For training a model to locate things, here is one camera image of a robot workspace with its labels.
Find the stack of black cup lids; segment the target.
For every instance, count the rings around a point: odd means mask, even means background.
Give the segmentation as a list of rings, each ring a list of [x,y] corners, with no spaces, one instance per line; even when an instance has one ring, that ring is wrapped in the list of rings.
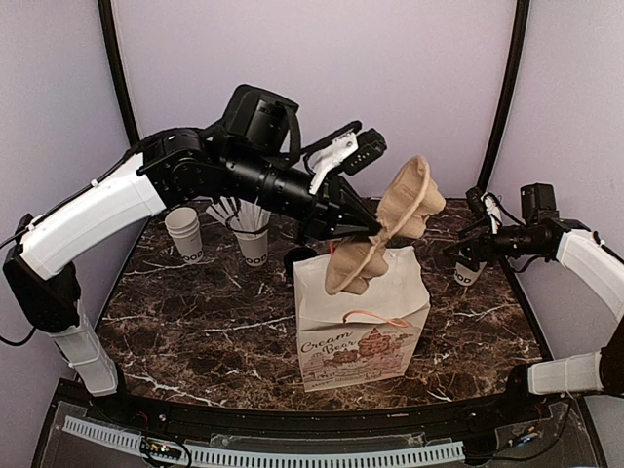
[[[293,268],[296,262],[303,261],[317,256],[317,252],[309,247],[296,247],[289,250],[284,256],[284,264],[286,268]]]

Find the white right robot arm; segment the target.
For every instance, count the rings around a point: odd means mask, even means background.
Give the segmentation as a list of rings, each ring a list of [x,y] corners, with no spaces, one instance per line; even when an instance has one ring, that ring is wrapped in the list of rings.
[[[560,217],[551,184],[520,189],[522,217],[515,218],[489,192],[466,192],[477,221],[459,232],[444,254],[471,272],[501,257],[528,256],[557,262],[580,279],[610,310],[617,327],[602,349],[541,362],[520,371],[520,385],[503,395],[497,413],[508,423],[521,421],[535,406],[535,395],[599,393],[623,396],[623,258],[599,233],[577,219]]]

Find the brown cardboard cup carrier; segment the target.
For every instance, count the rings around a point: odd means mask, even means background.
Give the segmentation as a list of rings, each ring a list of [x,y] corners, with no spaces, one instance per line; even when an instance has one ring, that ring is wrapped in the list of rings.
[[[421,237],[426,223],[446,205],[430,166],[422,156],[408,160],[394,177],[378,203],[377,234],[357,235],[341,241],[331,254],[325,276],[325,291],[363,294],[373,278],[389,270],[384,259],[386,246],[397,236]]]

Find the white paper takeout bag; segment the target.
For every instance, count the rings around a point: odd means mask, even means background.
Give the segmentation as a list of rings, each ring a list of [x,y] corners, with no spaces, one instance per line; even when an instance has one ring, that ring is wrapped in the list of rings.
[[[297,353],[304,390],[403,376],[430,312],[412,246],[384,255],[389,271],[361,294],[325,291],[327,254],[293,265]]]

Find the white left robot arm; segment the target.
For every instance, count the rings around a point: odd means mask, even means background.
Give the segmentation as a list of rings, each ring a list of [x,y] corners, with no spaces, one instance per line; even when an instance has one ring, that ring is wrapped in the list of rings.
[[[386,148],[354,121],[329,136],[281,149],[293,124],[265,124],[245,136],[217,121],[174,128],[140,141],[103,178],[40,216],[26,215],[7,243],[3,272],[27,321],[47,334],[117,425],[137,418],[137,402],[84,312],[77,256],[129,225],[197,197],[232,196],[295,219],[299,240],[374,235],[373,213],[348,177]]]

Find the white paper coffee cup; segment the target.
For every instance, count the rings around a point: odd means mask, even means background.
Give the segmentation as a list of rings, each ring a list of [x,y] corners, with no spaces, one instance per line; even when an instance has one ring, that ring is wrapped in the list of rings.
[[[486,266],[487,264],[485,262],[480,262],[478,268],[473,271],[462,263],[457,262],[455,264],[453,278],[459,285],[470,287],[479,279]]]

